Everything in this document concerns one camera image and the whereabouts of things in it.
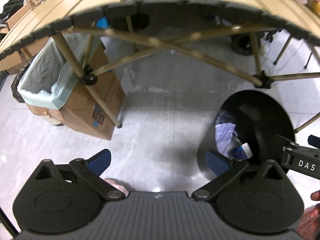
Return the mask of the person's hand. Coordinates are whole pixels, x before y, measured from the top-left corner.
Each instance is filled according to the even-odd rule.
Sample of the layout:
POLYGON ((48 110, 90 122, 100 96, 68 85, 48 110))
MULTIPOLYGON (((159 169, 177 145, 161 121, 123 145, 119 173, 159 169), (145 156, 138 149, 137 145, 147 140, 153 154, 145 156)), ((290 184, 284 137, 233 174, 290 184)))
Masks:
MULTIPOLYGON (((311 200, 319 202, 320 201, 320 191, 313 192, 310 196, 311 200)), ((317 215, 319 215, 319 203, 314 206, 314 208, 310 212, 310 217, 315 218, 317 215)))

